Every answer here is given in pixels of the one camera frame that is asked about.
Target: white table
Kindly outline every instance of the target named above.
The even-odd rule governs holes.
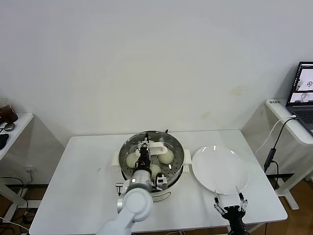
[[[269,109],[277,116],[278,119],[291,116],[291,113],[286,108],[287,99],[268,99],[266,105]],[[313,137],[308,133],[308,131],[297,121],[291,120],[287,122],[287,130],[292,134],[292,136],[302,145],[313,146]],[[284,169],[291,163],[292,159],[286,161],[280,166]],[[283,196],[286,198],[290,208],[292,210],[299,209],[299,206],[292,194],[290,189],[292,189],[297,183],[299,183],[303,178],[305,178],[309,173],[313,171],[313,165],[311,164],[301,164],[296,170],[293,176],[291,176],[286,182],[282,179],[278,179],[279,188],[276,190],[278,196]]]
[[[193,155],[206,145],[223,145],[247,163],[250,180],[243,194],[249,203],[246,224],[280,221],[287,213],[239,130],[171,133]],[[111,166],[114,152],[132,135],[72,137],[54,172],[31,225],[31,235],[95,234],[103,223],[117,216],[115,183],[123,182]],[[175,191],[154,203],[150,217],[136,223],[133,232],[224,227],[214,209],[214,193],[184,172]],[[238,205],[238,195],[220,195],[223,206]]]
[[[32,113],[17,113],[17,116],[19,119],[15,122],[15,129],[11,132],[6,132],[5,130],[2,130],[0,134],[9,134],[9,139],[7,140],[7,143],[3,149],[0,150],[0,160],[5,156],[5,154],[8,152],[8,150],[11,148],[11,146],[14,144],[16,139],[20,136],[22,131],[25,129],[25,127],[29,124],[29,122],[33,119]],[[3,123],[0,125],[0,128],[3,128],[6,125],[6,123]],[[22,198],[27,192],[27,189],[25,188],[22,192],[19,191],[18,194],[16,194],[14,191],[9,189],[5,184],[0,182],[0,194],[4,196],[5,198],[9,199],[13,204],[10,206],[9,210],[5,214],[4,218],[6,220],[11,220],[15,210],[17,207],[19,208],[25,208],[26,207],[26,201]],[[28,207],[29,208],[37,208],[40,201],[34,200],[34,201],[28,201]]]

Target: laptop keyboard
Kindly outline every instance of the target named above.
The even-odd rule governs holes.
[[[297,110],[294,111],[294,114],[296,114],[305,123],[313,123],[313,110]]]

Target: white plate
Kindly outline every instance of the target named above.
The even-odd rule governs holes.
[[[192,170],[197,180],[208,190],[219,194],[235,194],[236,186],[242,191],[249,181],[245,162],[228,148],[206,146],[192,159]]]

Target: steamed bun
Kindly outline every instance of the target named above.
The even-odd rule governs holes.
[[[126,165],[130,168],[135,168],[135,163],[138,161],[139,156],[135,153],[131,153],[126,157]]]
[[[151,179],[155,180],[158,173],[161,173],[161,168],[154,163],[150,163],[150,170],[151,170]]]
[[[163,164],[170,164],[174,160],[174,153],[168,149],[167,153],[160,154],[157,158]]]

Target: power outlet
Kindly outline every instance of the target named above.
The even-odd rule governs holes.
[[[36,171],[36,168],[33,166],[33,165],[25,165],[24,166],[24,170],[26,172],[35,172]]]

